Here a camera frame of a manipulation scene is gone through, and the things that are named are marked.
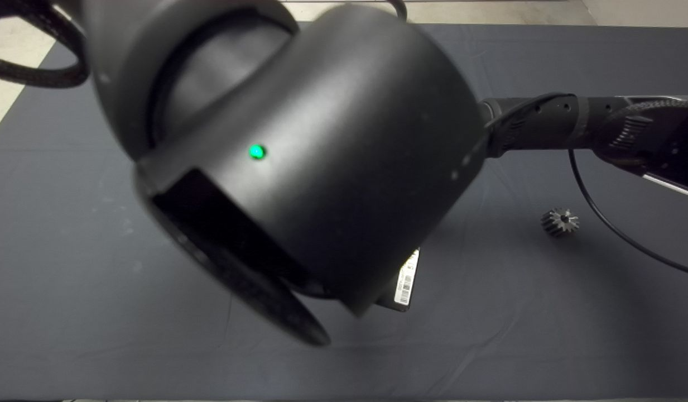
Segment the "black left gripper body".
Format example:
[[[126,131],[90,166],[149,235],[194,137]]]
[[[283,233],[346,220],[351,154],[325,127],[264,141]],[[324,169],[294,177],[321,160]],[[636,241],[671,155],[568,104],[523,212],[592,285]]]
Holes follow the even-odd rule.
[[[420,250],[415,249],[408,257],[397,274],[384,287],[375,305],[397,312],[407,312],[410,309]]]

